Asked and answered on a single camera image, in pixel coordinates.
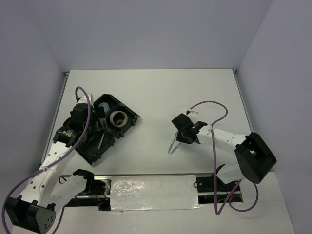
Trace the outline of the green pen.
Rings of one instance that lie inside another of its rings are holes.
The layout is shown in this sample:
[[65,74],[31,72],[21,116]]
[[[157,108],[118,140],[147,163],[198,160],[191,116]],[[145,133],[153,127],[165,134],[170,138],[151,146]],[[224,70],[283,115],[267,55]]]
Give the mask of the green pen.
[[169,146],[169,149],[168,149],[168,152],[167,152],[167,154],[169,154],[169,155],[170,155],[170,153],[171,153],[171,151],[172,151],[172,147],[173,147],[173,145],[174,145],[174,143],[175,143],[177,133],[178,133],[178,131],[175,132],[175,134],[174,134],[174,136],[173,136],[173,139],[172,139],[172,141],[171,141],[171,144],[170,144],[170,146]]

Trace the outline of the blue pen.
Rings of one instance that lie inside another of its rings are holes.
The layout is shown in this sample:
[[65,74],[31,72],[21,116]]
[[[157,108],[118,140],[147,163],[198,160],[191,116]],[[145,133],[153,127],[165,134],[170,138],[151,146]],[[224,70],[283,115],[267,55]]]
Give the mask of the blue pen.
[[171,151],[170,151],[170,155],[172,155],[181,145],[181,142],[179,142]]

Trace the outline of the clear round jar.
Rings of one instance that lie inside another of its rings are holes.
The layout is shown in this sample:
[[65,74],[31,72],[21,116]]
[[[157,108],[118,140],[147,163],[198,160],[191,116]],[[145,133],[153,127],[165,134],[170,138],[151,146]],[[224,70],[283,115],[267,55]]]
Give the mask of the clear round jar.
[[110,112],[110,106],[107,102],[102,102],[98,106],[101,110],[103,110],[104,114],[107,115]]

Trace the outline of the large clear tape roll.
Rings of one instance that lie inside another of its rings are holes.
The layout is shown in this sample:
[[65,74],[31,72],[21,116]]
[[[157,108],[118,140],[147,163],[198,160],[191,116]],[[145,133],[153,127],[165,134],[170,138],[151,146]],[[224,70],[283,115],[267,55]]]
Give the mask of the large clear tape roll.
[[128,115],[123,111],[114,111],[110,114],[109,121],[113,126],[122,128],[128,122]]

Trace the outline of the black four-compartment organizer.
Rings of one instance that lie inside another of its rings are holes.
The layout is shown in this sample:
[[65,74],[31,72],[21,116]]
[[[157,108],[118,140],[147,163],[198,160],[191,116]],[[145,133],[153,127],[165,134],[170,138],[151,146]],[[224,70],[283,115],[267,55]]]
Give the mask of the black four-compartment organizer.
[[[110,106],[110,112],[105,115],[103,110],[98,106],[102,102],[107,102]],[[137,120],[140,118],[140,115],[131,110],[124,103],[119,101],[111,94],[103,94],[94,102],[94,109],[96,112],[97,120],[96,127],[97,129],[94,132],[91,132],[86,141],[77,148],[77,152],[91,165],[96,162],[101,156],[114,145],[116,139],[124,137],[125,133],[133,126],[135,126]],[[117,128],[113,126],[109,117],[110,114],[114,111],[123,111],[128,115],[128,122],[122,128]],[[100,151],[97,150],[99,141],[101,139],[102,133],[106,132],[105,139],[103,142],[103,147]]]

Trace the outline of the yellow pen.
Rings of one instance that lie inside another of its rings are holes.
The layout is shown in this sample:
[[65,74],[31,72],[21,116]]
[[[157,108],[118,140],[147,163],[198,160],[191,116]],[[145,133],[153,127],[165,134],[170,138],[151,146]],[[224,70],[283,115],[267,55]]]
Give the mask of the yellow pen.
[[100,139],[100,141],[99,141],[99,145],[98,145],[98,148],[97,148],[98,151],[100,151],[100,150],[102,149],[102,147],[103,147],[103,142],[104,142],[104,139],[105,139],[105,134],[106,134],[106,132],[104,131],[104,132],[102,133],[101,139]]

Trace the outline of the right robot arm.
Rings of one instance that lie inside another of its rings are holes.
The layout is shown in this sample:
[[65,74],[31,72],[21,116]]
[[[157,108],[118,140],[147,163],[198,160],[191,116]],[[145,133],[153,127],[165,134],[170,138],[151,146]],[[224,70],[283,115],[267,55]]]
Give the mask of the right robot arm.
[[229,183],[248,180],[259,184],[276,164],[277,159],[262,137],[254,132],[240,135],[211,127],[197,121],[191,114],[179,114],[172,120],[177,129],[176,141],[184,144],[215,146],[236,157],[236,162],[224,162],[212,179],[212,186],[223,191]]

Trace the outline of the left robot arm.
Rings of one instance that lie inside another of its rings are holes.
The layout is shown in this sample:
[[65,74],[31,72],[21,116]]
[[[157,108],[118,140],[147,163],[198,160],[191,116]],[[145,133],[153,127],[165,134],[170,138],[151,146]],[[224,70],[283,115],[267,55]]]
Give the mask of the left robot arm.
[[30,178],[25,189],[17,196],[9,194],[2,212],[14,226],[45,234],[52,228],[56,215],[78,193],[91,194],[96,187],[94,175],[78,169],[60,187],[57,182],[74,150],[83,144],[92,131],[93,107],[78,103],[71,112],[72,127],[61,127],[55,135],[50,151],[40,169]]

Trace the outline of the white foil-covered block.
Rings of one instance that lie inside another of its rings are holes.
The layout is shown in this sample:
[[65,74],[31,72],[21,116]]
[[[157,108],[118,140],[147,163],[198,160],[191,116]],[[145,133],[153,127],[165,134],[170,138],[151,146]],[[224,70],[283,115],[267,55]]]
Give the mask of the white foil-covered block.
[[194,175],[113,177],[112,211],[190,210],[200,207]]

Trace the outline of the metal rail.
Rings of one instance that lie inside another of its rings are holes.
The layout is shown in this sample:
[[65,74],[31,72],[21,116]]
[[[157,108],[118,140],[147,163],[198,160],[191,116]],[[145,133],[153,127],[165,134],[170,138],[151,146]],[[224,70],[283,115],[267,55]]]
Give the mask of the metal rail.
[[94,175],[95,179],[111,179],[113,177],[145,177],[145,176],[196,176],[208,177],[213,173],[171,173],[171,174],[115,174],[115,175]]

